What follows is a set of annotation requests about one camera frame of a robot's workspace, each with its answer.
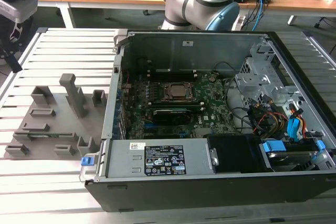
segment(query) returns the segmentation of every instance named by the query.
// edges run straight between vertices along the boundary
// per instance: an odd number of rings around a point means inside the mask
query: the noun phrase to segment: wooden desk
[[[247,0],[240,5],[240,15],[246,15],[256,5],[255,0]],[[162,0],[40,0],[39,6],[53,6],[61,10],[67,28],[73,28],[75,22],[71,7],[76,8],[106,8],[106,9],[152,9],[164,10]],[[267,13],[292,16],[289,24],[296,16],[336,17],[336,2],[331,4],[323,0],[271,0]]]

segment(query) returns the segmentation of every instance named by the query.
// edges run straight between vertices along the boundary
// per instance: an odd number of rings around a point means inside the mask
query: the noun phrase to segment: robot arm
[[[166,0],[162,29],[231,30],[238,14],[233,0]]]
[[[13,21],[16,27],[36,12],[37,3],[38,0],[0,0],[0,16]],[[0,30],[0,59],[4,59],[11,70],[17,73],[22,70],[22,67],[12,54],[14,40],[11,37],[8,38],[6,31]]]

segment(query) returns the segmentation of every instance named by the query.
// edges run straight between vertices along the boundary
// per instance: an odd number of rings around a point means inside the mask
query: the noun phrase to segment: metal frame
[[[95,38],[95,33],[102,31],[113,31],[112,29],[64,29],[53,28],[49,31],[61,34],[63,31],[73,31],[74,33],[88,33]],[[284,41],[292,41],[295,46],[301,45],[307,47],[305,36],[299,33],[293,35],[281,34]],[[25,51],[29,55],[36,41],[32,41]],[[37,70],[26,70],[22,72],[22,77],[34,77],[33,73]],[[44,77],[54,77],[59,71],[66,69],[45,71],[38,70],[48,74]],[[100,76],[105,72],[95,70]],[[29,95],[26,89],[20,87],[11,87],[13,80],[8,78],[6,84],[0,88],[1,103],[2,99],[9,90],[11,98],[23,98]],[[4,108],[0,105],[0,118],[7,118],[3,113]],[[12,111],[24,109],[11,108]],[[19,116],[19,113],[12,113],[12,117]],[[0,142],[6,141],[11,137],[11,133],[0,132]],[[157,224],[183,224],[183,223],[260,223],[275,221],[294,221],[295,223],[332,223],[336,219],[334,206],[336,204],[335,190],[325,192],[314,199],[306,202],[280,203],[265,205],[244,205],[232,207],[214,207],[214,208],[193,208],[193,209],[175,209],[162,211],[137,211],[124,213],[106,213],[101,206],[79,182],[80,163],[78,161],[11,161],[0,160],[0,210],[1,220],[3,222],[21,223],[50,222],[50,214],[53,214],[53,221],[57,223],[80,222],[87,223],[151,223]],[[301,183],[289,185],[295,188]]]
[[[333,129],[333,125],[330,122],[335,121],[336,118],[333,114],[330,114],[330,109],[323,104],[323,100],[315,90],[313,85],[307,78],[304,78],[304,73],[300,66],[295,62],[293,56],[289,53],[287,48],[281,42],[279,37],[275,33],[252,33],[251,32],[231,32],[231,33],[212,33],[212,32],[194,32],[194,31],[129,31],[129,34],[137,35],[139,34],[150,34],[156,33],[160,38],[164,34],[174,34],[174,39],[177,39],[176,34],[183,34],[185,39],[188,40],[188,35],[192,34],[209,34],[211,35],[222,35],[228,34],[232,38],[235,34],[240,35],[263,35],[265,41],[273,48],[275,54],[280,59],[281,63],[284,65],[285,69],[289,72],[290,76],[297,78],[295,84],[301,91],[301,95],[306,101],[309,101],[309,105],[317,117],[318,121],[322,123],[323,127],[327,129],[327,134],[329,136],[336,135],[336,131]],[[119,48],[120,55],[123,56],[124,46]],[[110,90],[116,89],[116,87],[111,86]],[[107,110],[111,114],[114,114],[114,109],[107,106]],[[108,122],[104,122],[104,131],[113,131],[113,122],[111,119]],[[317,194],[322,193],[331,188],[335,188],[336,182],[333,178],[336,175],[336,170],[318,170],[318,171],[304,171],[304,172],[276,172],[276,173],[248,173],[248,174],[211,174],[211,175],[187,175],[187,176],[149,176],[149,177],[137,177],[137,176],[126,176],[126,177],[110,177],[109,164],[111,162],[111,149],[113,146],[118,146],[119,141],[131,141],[131,142],[146,142],[145,140],[112,140],[106,139],[103,143],[104,152],[101,159],[98,160],[99,174],[94,177],[93,180],[86,181],[86,188],[94,196],[94,198],[102,205],[105,211],[133,211],[133,210],[158,210],[166,208],[178,208],[178,207],[213,207],[213,206],[230,206],[230,205],[240,205],[240,204],[257,204],[258,202],[268,202],[275,203],[282,200],[285,201],[300,201],[308,200]],[[330,183],[327,183],[328,178],[332,177]],[[303,187],[295,189],[288,188],[284,185],[289,185],[295,183],[296,180],[302,182]],[[271,187],[274,183],[277,183],[277,187]],[[183,203],[176,204],[174,207],[169,204],[172,202],[172,195],[162,194],[158,188],[164,186],[164,188],[174,188],[177,189],[175,192],[177,195],[182,196],[182,198],[193,198],[192,195],[196,191],[198,192],[199,200],[191,200],[191,202],[183,201]],[[116,193],[115,190],[109,188],[119,188],[123,187],[122,191]],[[258,195],[255,195],[254,190],[246,190],[244,188],[249,188],[252,186]],[[211,188],[209,193],[211,194],[212,200],[207,198],[208,190],[201,190],[201,188]],[[216,188],[218,195],[214,194],[212,190]],[[145,197],[149,200],[149,203],[140,203],[140,198]],[[219,195],[227,195],[228,198],[220,198]],[[165,198],[164,207],[159,206],[158,199]]]

